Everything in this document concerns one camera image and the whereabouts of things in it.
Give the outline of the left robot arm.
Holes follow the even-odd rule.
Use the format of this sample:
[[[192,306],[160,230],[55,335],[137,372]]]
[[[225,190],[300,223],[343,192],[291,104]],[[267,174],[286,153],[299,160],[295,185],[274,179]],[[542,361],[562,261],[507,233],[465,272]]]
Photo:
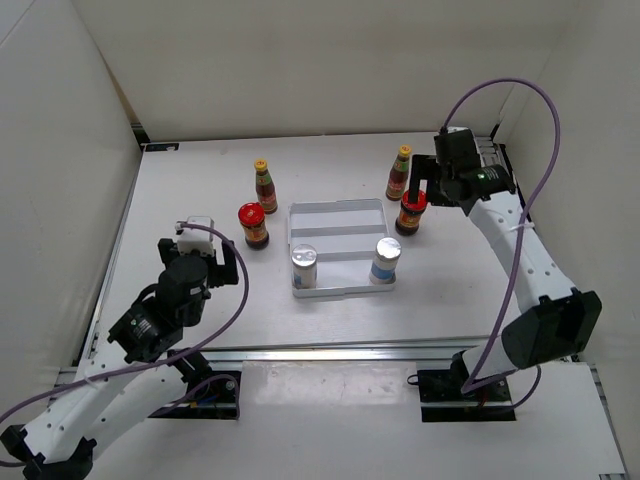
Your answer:
[[[203,233],[159,241],[164,269],[158,280],[140,291],[73,382],[2,414],[7,420],[39,400],[51,402],[35,419],[2,432],[1,445],[12,457],[2,467],[19,468],[27,479],[84,479],[116,439],[147,417],[190,401],[215,401],[225,385],[233,400],[239,398],[238,378],[213,370],[201,353],[219,331],[193,347],[176,346],[185,329],[200,323],[212,289],[249,283],[234,242],[223,238],[218,254],[212,241],[217,231]]]

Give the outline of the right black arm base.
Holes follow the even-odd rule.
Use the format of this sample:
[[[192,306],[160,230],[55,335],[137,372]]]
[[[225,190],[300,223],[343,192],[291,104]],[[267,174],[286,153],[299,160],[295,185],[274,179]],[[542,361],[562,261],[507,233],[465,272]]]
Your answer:
[[[448,369],[418,369],[407,377],[407,384],[418,388],[423,423],[516,420],[505,380],[463,393],[461,388],[468,376],[462,354],[456,353]]]

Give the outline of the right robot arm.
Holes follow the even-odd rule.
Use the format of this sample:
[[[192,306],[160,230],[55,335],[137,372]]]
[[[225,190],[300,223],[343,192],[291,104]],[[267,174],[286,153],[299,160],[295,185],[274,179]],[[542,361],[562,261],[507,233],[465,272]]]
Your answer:
[[[507,375],[583,352],[602,311],[552,260],[501,165],[483,165],[472,132],[450,128],[434,139],[435,155],[414,155],[409,193],[425,181],[431,194],[460,208],[484,235],[513,287],[520,314],[497,338],[454,358],[449,387],[460,399],[480,393],[485,378]]]

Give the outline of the white silver-cap shaker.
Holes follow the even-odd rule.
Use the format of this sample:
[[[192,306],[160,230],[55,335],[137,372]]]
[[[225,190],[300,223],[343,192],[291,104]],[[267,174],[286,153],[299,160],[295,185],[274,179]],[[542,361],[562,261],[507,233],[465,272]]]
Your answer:
[[[315,248],[299,244],[291,252],[293,285],[297,289],[313,289],[317,281],[318,257]]]
[[[393,237],[380,239],[376,244],[369,272],[371,282],[374,284],[393,283],[401,253],[402,247],[398,240]]]

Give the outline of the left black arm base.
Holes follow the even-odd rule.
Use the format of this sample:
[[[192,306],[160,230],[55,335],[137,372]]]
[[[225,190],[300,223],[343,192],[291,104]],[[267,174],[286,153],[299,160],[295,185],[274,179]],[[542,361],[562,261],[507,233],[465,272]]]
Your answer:
[[[150,418],[191,420],[238,420],[242,369],[219,367],[202,353],[171,363],[186,387],[177,400],[156,410]]]

